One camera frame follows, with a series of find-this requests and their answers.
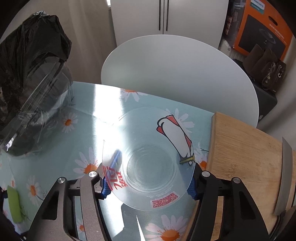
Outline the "clear plastic trash bin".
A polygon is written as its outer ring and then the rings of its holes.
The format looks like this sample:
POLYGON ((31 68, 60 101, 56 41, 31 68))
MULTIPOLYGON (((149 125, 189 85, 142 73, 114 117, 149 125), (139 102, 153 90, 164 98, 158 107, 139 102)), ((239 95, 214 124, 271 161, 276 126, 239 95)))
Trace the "clear plastic trash bin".
POLYGON ((66 63, 47 57, 30 71, 16 103, 1 114, 1 151, 22 156, 41 149, 73 99, 73 80, 66 63))

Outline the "black trash bag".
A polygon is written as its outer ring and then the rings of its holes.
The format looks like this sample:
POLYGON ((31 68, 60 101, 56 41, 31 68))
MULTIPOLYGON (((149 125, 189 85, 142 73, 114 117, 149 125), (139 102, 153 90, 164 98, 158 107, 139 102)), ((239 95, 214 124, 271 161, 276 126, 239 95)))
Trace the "black trash bag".
POLYGON ((11 110, 23 82, 32 69, 47 57, 67 62, 71 41, 59 18, 38 11, 1 42, 1 114, 11 110))

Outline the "steel cleaver knife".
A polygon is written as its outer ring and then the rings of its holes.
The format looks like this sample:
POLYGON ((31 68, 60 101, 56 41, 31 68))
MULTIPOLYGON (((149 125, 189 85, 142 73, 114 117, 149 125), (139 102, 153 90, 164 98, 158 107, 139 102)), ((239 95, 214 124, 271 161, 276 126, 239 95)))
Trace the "steel cleaver knife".
POLYGON ((270 240, 276 240, 280 235, 286 215, 286 207, 290 196, 292 185, 293 150, 287 140, 282 137, 282 167, 281 180, 274 215, 277 216, 276 223, 269 235, 270 240))

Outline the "wooden cutting board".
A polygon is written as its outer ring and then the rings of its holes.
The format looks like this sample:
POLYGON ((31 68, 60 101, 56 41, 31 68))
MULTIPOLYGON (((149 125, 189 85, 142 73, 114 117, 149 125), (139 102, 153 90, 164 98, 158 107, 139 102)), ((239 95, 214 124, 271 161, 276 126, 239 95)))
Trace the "wooden cutting board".
POLYGON ((295 240, 295 183, 285 216, 274 213, 282 174, 283 142, 222 113, 212 116, 207 171, 224 180, 211 240, 295 240))

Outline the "daisy pattern tablecloth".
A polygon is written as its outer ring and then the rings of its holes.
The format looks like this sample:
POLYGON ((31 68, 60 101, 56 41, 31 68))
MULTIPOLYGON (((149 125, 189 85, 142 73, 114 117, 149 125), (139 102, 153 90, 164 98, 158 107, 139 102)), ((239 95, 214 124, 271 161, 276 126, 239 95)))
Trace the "daisy pattern tablecloth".
MULTIPOLYGON (((197 163, 206 167, 212 114, 186 104, 116 87, 75 82, 71 104, 48 125, 35 152, 14 157, 1 151, 1 188, 15 188, 22 222, 17 233, 29 228, 53 183, 61 176, 78 179, 101 163, 105 124, 136 108, 153 107, 172 114, 190 136, 197 163)), ((157 211, 138 211, 110 194, 100 201, 113 240, 181 240, 195 201, 185 194, 157 211)))

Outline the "black suitcase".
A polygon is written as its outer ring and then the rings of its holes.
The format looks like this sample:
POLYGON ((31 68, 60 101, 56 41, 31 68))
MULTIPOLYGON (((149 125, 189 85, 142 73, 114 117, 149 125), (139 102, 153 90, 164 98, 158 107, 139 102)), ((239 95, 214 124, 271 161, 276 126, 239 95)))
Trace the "black suitcase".
POLYGON ((247 56, 243 61, 233 59, 233 61, 247 74, 255 89, 259 106, 258 122, 267 116, 278 103, 274 92, 264 90, 262 87, 262 79, 258 79, 258 77, 261 76, 260 71, 263 68, 262 66, 259 69, 257 68, 257 62, 259 59, 260 57, 254 56, 247 56))

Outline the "white round chair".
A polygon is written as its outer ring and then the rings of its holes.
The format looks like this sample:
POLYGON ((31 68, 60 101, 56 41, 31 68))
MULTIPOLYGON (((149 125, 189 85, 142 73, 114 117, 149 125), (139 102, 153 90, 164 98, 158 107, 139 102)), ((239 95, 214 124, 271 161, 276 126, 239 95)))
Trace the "white round chair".
POLYGON ((150 35, 126 41, 105 60, 101 82, 258 123, 257 94, 247 74, 218 49, 191 38, 150 35))

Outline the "brown leather handbag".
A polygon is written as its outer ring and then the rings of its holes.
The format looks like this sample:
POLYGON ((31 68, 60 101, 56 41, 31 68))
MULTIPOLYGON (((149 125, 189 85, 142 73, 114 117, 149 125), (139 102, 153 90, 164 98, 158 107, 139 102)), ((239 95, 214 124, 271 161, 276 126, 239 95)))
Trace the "brown leather handbag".
POLYGON ((243 61, 246 73, 264 90, 276 93, 280 88, 287 65, 274 52, 256 44, 243 61))

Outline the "white radiator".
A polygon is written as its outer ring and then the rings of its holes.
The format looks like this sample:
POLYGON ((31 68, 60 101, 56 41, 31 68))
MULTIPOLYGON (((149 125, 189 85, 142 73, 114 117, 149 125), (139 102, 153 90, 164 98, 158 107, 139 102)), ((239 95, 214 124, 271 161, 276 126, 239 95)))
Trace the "white radiator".
POLYGON ((220 41, 220 43, 219 43, 218 50, 220 50, 224 54, 229 54, 231 52, 232 48, 229 45, 229 43, 227 42, 227 40, 225 40, 224 38, 222 38, 221 41, 220 41))

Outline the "orange Philips appliance box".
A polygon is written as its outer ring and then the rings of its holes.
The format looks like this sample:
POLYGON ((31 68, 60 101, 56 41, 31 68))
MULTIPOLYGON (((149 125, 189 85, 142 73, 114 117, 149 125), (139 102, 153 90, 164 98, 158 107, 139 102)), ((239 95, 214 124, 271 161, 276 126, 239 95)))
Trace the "orange Philips appliance box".
POLYGON ((259 45, 262 49, 271 49, 283 60, 292 31, 268 1, 229 1, 223 37, 232 49, 245 56, 259 45))

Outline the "white refrigerator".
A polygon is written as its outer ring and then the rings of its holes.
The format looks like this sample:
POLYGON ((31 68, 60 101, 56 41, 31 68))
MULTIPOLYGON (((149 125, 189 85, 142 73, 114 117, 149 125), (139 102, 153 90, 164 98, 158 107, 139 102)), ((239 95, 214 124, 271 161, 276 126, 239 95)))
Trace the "white refrigerator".
POLYGON ((222 0, 111 1, 117 45, 148 35, 177 35, 218 48, 227 15, 222 0))

